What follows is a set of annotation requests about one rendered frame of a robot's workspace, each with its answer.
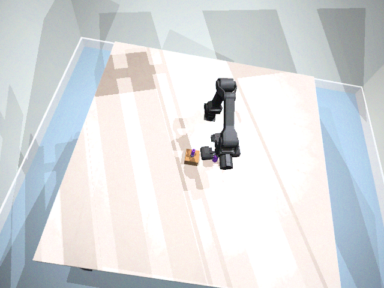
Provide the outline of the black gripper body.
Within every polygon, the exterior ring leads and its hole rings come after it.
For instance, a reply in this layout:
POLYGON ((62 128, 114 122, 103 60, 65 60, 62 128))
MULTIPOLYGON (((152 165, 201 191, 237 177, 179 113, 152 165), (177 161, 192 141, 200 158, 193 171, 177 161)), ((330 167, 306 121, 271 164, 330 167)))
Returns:
MULTIPOLYGON (((201 153, 202 160, 210 160, 210 158, 212 158, 213 156, 219 157, 219 155, 220 155, 220 154, 218 154, 217 146, 215 147, 214 151, 209 150, 208 146, 203 146, 200 149, 200 153, 201 153)), ((236 152, 236 154, 232 154, 232 157, 239 157, 240 155, 241 155, 241 152, 240 152, 240 148, 238 146, 238 151, 236 152)))

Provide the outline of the tan wooden block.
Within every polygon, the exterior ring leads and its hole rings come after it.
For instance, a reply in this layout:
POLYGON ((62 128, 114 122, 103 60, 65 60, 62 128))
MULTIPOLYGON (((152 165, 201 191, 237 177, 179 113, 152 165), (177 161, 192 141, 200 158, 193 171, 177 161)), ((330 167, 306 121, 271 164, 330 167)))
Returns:
POLYGON ((194 157, 191 157, 191 152, 192 152, 192 149, 186 150, 184 164, 197 166, 198 162, 199 162, 199 152, 200 151, 195 150, 194 157))

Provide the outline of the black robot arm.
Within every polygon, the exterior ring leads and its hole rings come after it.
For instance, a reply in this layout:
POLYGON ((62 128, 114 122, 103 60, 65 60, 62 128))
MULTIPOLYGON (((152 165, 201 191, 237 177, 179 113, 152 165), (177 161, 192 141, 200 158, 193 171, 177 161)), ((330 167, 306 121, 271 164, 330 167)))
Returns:
POLYGON ((204 120, 215 122, 216 114, 222 111, 224 101, 223 130, 211 135, 211 142, 217 146, 220 169, 229 170, 233 168, 232 154, 238 151, 239 140, 235 130, 235 100, 237 84, 234 78, 218 78, 215 83, 216 93, 213 99, 204 103, 204 120), (234 149, 231 149, 234 148, 234 149))

